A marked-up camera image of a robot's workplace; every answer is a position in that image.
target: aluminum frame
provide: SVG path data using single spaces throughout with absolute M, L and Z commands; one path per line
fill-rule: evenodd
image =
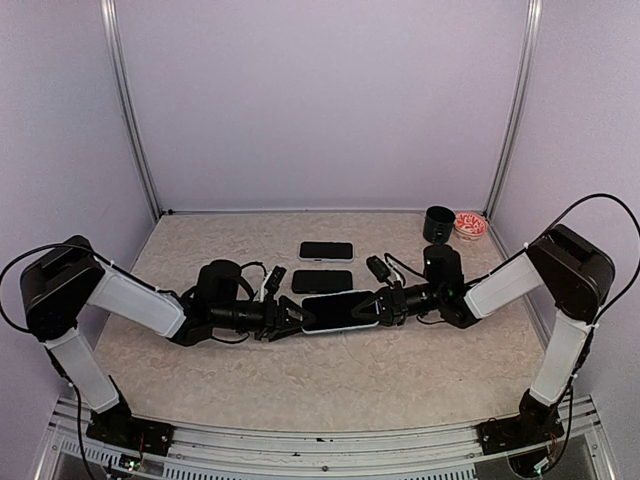
M 568 402 L 559 408 L 567 423 Z M 90 411 L 83 405 L 83 429 Z M 60 399 L 43 440 L 34 480 L 50 480 L 61 455 L 80 457 L 76 430 L 77 407 Z M 475 430 L 477 422 L 378 432 L 272 432 L 204 427 L 174 423 L 174 441 L 167 457 L 145 455 L 146 471 L 139 478 L 185 480 L 471 480 L 479 462 L 503 458 L 483 456 Z M 615 480 L 611 452 L 590 397 L 574 401 L 572 437 L 584 435 L 598 480 Z M 85 438 L 87 458 L 106 467 L 121 454 L 137 455 Z M 514 450 L 514 455 L 536 447 Z
M 120 98 L 120 106 L 124 116 L 129 141 L 133 150 L 136 170 L 140 177 L 140 182 L 144 191 L 144 195 L 151 211 L 153 219 L 157 222 L 162 216 L 162 207 L 158 198 L 157 189 L 155 187 L 153 176 L 147 162 L 144 148 L 142 146 L 142 138 L 138 128 L 133 102 L 131 100 L 131 92 L 127 82 L 127 70 L 122 52 L 122 42 L 120 40 L 120 30 L 118 29 L 118 16 L 116 12 L 115 0 L 101 0 L 102 22 L 104 24 L 105 34 L 107 36 L 107 45 L 111 54 L 111 65 L 116 77 L 116 87 Z
M 484 207 L 485 216 L 489 221 L 492 220 L 493 215 L 496 212 L 498 202 L 500 201 L 500 195 L 502 194 L 502 190 L 507 179 L 509 164 L 511 163 L 513 149 L 518 136 L 518 129 L 520 128 L 522 112 L 524 111 L 529 79 L 531 78 L 533 57 L 536 44 L 538 43 L 541 14 L 542 0 L 529 0 L 529 11 L 527 15 L 524 41 L 522 43 L 522 52 L 520 55 L 516 90 L 511 103 L 507 130 L 502 141 L 498 168 L 496 169 L 493 183 L 489 190 L 489 197 L 487 198 L 487 202 Z

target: cable connector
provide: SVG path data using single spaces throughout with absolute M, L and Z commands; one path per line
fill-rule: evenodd
M 391 270 L 386 263 L 380 260 L 379 257 L 373 255 L 367 258 L 367 268 L 371 271 L 371 273 L 373 273 L 373 275 L 380 283 L 387 283 L 389 285 L 391 284 L 391 282 L 389 281 Z
M 287 269 L 283 267 L 278 267 L 277 265 L 273 267 L 271 271 L 271 275 L 264 282 L 264 289 L 270 294 L 275 295 L 278 289 L 280 288 L 280 283 L 282 283 L 282 279 L 284 275 L 287 273 Z
M 549 457 L 544 457 L 533 466 L 533 469 L 538 475 L 542 475 L 542 469 L 547 465 L 549 465 Z

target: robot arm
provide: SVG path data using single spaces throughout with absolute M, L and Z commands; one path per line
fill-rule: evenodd
M 486 454 L 544 442 L 563 434 L 557 406 L 588 354 L 598 310 L 614 279 L 611 259 L 564 225 L 537 238 L 481 279 L 464 282 L 460 255 L 447 245 L 424 250 L 426 284 L 384 287 L 354 309 L 359 318 L 382 325 L 402 325 L 407 316 L 438 310 L 458 328 L 468 328 L 499 308 L 546 286 L 558 308 L 542 366 L 523 395 L 520 415 L 478 426 Z M 389 269 L 377 257 L 367 260 L 378 280 Z M 377 310 L 371 309 L 376 303 Z
M 83 237 L 72 237 L 63 245 L 29 265 L 20 277 L 27 326 L 58 373 L 73 382 L 89 404 L 92 422 L 87 436 L 106 443 L 137 451 L 144 439 L 145 451 L 166 455 L 173 427 L 131 415 L 78 329 L 77 317 L 85 304 L 126 317 L 183 346 L 212 338 L 214 328 L 253 332 L 256 339 L 273 341 L 314 320 L 288 298 L 274 298 L 286 272 L 281 267 L 266 278 L 266 296 L 260 302 L 253 301 L 242 268 L 228 260 L 203 267 L 197 285 L 180 298 L 104 261 Z M 237 300 L 240 287 L 249 300 Z

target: black cup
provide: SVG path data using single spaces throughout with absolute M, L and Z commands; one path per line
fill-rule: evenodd
M 456 221 L 456 214 L 446 207 L 433 206 L 427 209 L 422 236 L 436 245 L 447 243 Z

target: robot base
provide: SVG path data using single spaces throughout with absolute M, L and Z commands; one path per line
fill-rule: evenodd
M 562 422 L 557 413 L 551 415 L 547 422 L 535 432 L 529 432 L 527 435 L 523 435 L 519 416 L 489 420 L 476 428 L 484 455 L 538 445 L 550 441 L 551 435 L 556 438 L 564 435 Z
M 91 412 L 87 437 L 140 453 L 167 456 L 173 425 L 136 418 L 122 399 L 104 413 Z

